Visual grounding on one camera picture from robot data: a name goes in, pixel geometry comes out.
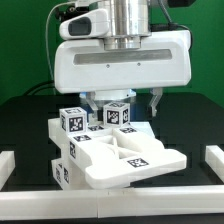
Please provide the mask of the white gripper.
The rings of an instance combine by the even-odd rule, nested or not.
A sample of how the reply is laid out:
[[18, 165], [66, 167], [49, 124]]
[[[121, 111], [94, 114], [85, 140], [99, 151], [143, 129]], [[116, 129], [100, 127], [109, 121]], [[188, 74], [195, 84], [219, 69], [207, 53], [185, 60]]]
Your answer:
[[190, 45], [187, 30], [154, 32], [131, 50], [107, 51], [101, 39], [65, 41], [56, 51], [55, 87], [61, 93], [87, 92], [95, 121], [101, 120], [101, 109], [93, 91], [152, 88], [149, 107], [155, 116], [161, 87], [191, 79]]

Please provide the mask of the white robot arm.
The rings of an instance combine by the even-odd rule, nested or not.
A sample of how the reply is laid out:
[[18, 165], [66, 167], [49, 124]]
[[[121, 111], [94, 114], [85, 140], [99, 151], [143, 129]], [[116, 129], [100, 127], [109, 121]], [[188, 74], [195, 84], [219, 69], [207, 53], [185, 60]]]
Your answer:
[[85, 93], [98, 117], [98, 101], [128, 98], [150, 88], [152, 110], [162, 89], [191, 79], [191, 31], [168, 20], [149, 22], [152, 7], [188, 7], [196, 0], [78, 0], [87, 9], [61, 23], [64, 42], [55, 55], [54, 82], [61, 93]]

